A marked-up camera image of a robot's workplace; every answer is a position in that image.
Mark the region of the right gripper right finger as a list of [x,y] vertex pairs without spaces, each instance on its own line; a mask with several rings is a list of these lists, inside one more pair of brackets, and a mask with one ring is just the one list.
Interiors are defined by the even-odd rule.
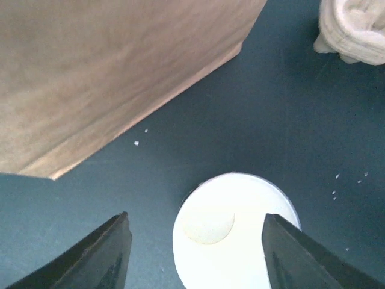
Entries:
[[267,214],[262,244],[271,288],[384,288],[279,214]]

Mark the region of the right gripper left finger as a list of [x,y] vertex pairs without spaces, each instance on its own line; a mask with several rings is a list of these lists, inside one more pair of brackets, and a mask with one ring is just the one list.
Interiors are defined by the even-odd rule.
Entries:
[[8,288],[124,288],[131,244],[124,211]]

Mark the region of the single white paper cup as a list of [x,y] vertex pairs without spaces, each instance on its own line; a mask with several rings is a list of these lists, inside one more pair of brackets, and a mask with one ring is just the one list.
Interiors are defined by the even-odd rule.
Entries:
[[301,228],[291,201],[266,179],[232,172],[200,184],[181,205],[173,227],[174,263],[183,286],[269,288],[262,246],[266,214]]

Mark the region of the brown paper bag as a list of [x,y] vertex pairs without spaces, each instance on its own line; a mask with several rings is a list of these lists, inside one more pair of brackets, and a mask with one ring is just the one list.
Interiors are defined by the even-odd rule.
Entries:
[[264,1],[2,1],[1,172],[57,179],[241,50]]

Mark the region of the far pulp cup carrier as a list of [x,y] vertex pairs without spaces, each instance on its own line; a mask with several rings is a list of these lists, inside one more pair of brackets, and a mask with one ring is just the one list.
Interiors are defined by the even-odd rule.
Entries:
[[328,1],[319,5],[313,48],[348,64],[384,64],[384,1]]

